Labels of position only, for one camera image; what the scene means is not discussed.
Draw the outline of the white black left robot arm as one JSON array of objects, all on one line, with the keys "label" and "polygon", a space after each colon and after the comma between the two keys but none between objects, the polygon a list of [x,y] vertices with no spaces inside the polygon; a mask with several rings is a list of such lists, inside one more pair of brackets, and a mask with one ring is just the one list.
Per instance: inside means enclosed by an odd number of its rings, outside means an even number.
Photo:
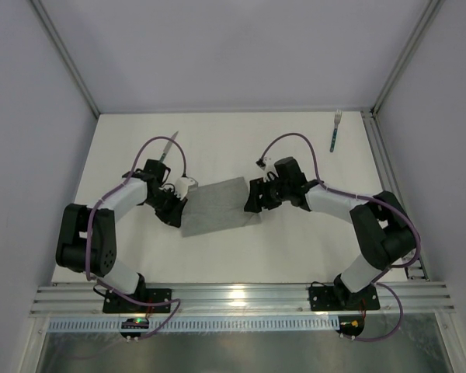
[{"label": "white black left robot arm", "polygon": [[171,169],[149,159],[142,169],[123,174],[121,183],[89,205],[69,204],[63,212],[55,260],[118,295],[144,302],[145,279],[117,259],[117,222],[133,208],[148,205],[167,226],[178,228],[195,182],[181,176],[168,182]]}]

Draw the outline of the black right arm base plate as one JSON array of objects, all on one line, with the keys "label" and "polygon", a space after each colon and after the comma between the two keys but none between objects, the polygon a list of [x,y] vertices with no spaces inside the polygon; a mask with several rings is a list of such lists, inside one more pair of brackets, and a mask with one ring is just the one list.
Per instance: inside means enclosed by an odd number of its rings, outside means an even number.
[{"label": "black right arm base plate", "polygon": [[313,282],[308,287],[308,301],[310,309],[315,312],[377,311],[381,308],[373,285],[353,293],[343,285]]}]

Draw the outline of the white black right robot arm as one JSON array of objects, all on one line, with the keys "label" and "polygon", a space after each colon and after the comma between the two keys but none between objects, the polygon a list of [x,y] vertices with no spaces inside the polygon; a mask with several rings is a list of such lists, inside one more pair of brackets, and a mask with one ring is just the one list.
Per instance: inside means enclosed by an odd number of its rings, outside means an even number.
[{"label": "white black right robot arm", "polygon": [[419,233],[389,191],[367,196],[308,180],[296,159],[274,163],[274,170],[249,181],[244,211],[258,214],[284,202],[301,210],[328,214],[353,226],[360,254],[332,285],[339,307],[354,306],[402,257],[419,248]]}]

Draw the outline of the grey cloth napkin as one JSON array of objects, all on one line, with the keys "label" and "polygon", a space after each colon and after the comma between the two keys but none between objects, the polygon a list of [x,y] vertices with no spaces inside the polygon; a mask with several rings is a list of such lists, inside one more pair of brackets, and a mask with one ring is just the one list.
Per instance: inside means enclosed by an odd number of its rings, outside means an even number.
[{"label": "grey cloth napkin", "polygon": [[262,222],[256,213],[245,212],[249,188],[243,177],[199,186],[187,194],[180,231],[183,238],[206,235]]}]

